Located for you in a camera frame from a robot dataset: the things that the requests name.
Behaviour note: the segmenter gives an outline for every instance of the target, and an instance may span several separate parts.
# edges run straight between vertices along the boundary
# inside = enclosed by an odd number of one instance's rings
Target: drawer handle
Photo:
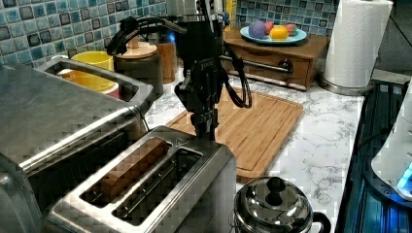
[[[231,61],[232,60],[228,56],[221,56],[221,59],[226,60],[226,61]],[[253,61],[248,61],[248,60],[243,60],[243,63],[245,63],[247,65],[255,66],[255,67],[258,67],[258,68],[263,68],[263,69],[277,71],[277,72],[286,73],[286,74],[290,74],[290,73],[293,72],[293,65],[286,58],[279,61],[278,66],[268,66],[268,65],[264,65],[264,64],[255,63]]]

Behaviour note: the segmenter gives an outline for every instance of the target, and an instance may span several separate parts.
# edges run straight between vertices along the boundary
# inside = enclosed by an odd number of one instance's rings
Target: wooden cutting board
[[[301,104],[264,93],[252,92],[252,99],[251,109],[238,108],[224,89],[217,106],[216,141],[234,153],[240,183],[264,176],[303,112]],[[184,111],[167,126],[195,135],[190,115]]]

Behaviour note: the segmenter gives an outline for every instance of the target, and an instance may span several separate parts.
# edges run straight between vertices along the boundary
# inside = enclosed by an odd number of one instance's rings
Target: fruit bowl
[[[253,38],[249,35],[249,26],[243,27],[242,29],[240,29],[240,34],[242,34],[242,36],[246,37],[249,40],[252,40],[256,43],[260,43],[260,44],[268,44],[268,45],[276,45],[276,44],[293,44],[296,42],[299,42],[303,39],[306,38],[307,34],[306,32],[297,29],[297,34],[295,36],[290,36],[285,40],[282,41],[277,41],[277,40],[273,40],[272,38],[270,38],[269,35],[264,36],[262,39],[257,39],[257,38]]]

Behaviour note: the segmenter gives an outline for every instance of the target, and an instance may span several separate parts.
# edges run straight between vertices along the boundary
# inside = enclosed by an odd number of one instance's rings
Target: stainless steel toaster
[[[99,181],[152,138],[167,153],[121,195],[100,198]],[[42,232],[228,232],[235,179],[228,147],[159,126],[56,203]]]

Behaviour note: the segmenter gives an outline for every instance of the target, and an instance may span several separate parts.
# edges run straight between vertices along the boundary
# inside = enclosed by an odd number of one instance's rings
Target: metal bar
[[[228,57],[228,56],[221,56],[222,60],[226,60],[226,61],[232,61],[232,58]],[[247,65],[251,65],[251,66],[255,66],[258,68],[263,68],[263,69],[267,69],[267,70],[272,70],[272,71],[277,71],[277,72],[281,72],[281,73],[291,73],[290,70],[285,69],[285,68],[281,68],[281,67],[277,67],[277,66],[269,66],[269,65],[264,65],[264,64],[259,64],[259,63],[255,63],[253,61],[248,61],[248,60],[243,60],[243,63],[247,64]]]

